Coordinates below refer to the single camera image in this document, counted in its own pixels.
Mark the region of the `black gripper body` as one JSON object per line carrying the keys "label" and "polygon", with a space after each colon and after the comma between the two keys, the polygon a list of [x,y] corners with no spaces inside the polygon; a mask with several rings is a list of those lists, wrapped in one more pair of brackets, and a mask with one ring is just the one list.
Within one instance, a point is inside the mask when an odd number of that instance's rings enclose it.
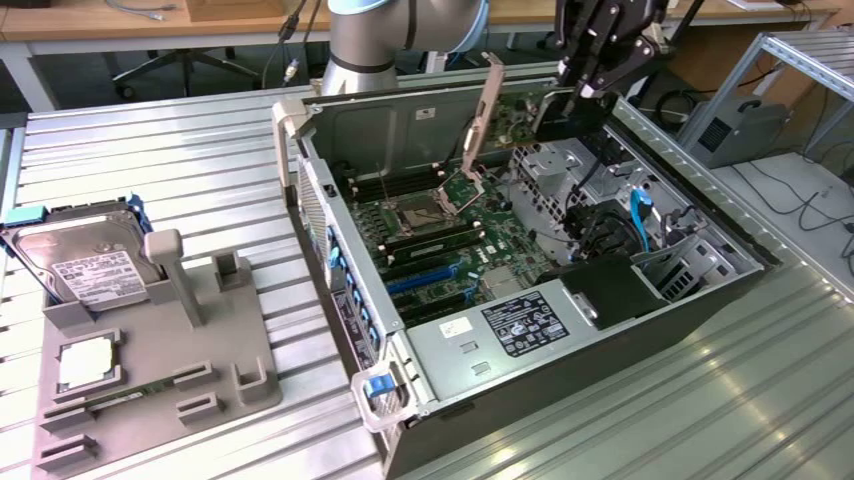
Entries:
{"label": "black gripper body", "polygon": [[591,4],[589,26],[615,18],[619,28],[645,28],[661,21],[667,10],[664,0],[592,1]]}

